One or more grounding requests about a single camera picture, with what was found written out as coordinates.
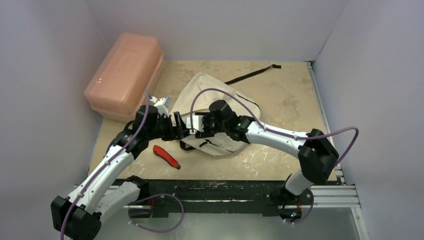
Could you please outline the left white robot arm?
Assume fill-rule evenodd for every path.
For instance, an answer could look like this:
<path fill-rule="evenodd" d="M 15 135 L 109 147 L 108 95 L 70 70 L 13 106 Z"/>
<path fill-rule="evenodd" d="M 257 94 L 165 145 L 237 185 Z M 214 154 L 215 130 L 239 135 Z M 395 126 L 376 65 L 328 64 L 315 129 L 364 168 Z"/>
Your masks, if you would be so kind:
<path fill-rule="evenodd" d="M 159 105 L 143 105 L 110 143 L 99 165 L 66 197 L 51 203 L 53 227 L 60 239 L 93 240 L 102 224 L 120 208 L 136 203 L 151 205 L 167 193 L 151 194 L 150 184 L 137 176 L 128 177 L 117 189 L 107 193 L 117 177 L 156 139 L 181 140 L 189 129 L 179 112 L 173 116 Z"/>

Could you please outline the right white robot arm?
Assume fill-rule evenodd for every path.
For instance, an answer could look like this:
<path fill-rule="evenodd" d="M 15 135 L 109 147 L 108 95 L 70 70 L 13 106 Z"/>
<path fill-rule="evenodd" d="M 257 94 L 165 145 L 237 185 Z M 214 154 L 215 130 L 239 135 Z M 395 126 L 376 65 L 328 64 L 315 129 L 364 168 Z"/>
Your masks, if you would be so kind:
<path fill-rule="evenodd" d="M 288 204 L 313 185 L 325 185 L 333 171 L 339 153 L 323 132 L 289 131 L 265 124 L 251 112 L 238 115 L 224 100 L 210 104 L 208 112 L 189 113 L 186 126 L 196 138 L 224 133 L 231 140 L 267 146 L 295 157 L 300 169 L 289 175 L 280 196 Z"/>

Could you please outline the beige backpack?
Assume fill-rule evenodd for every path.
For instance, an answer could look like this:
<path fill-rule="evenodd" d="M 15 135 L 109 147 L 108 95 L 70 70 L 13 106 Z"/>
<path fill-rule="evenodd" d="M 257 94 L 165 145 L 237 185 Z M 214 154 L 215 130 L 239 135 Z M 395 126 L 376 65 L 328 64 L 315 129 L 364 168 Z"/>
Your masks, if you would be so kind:
<path fill-rule="evenodd" d="M 189 130 L 188 136 L 179 140 L 179 147 L 213 157 L 243 150 L 248 145 L 244 131 L 261 116 L 261 109 L 232 85 L 270 69 L 281 69 L 281 65 L 272 64 L 226 82 L 204 72 L 197 73 L 182 89 L 172 108 L 172 112 L 180 113 L 181 122 Z"/>

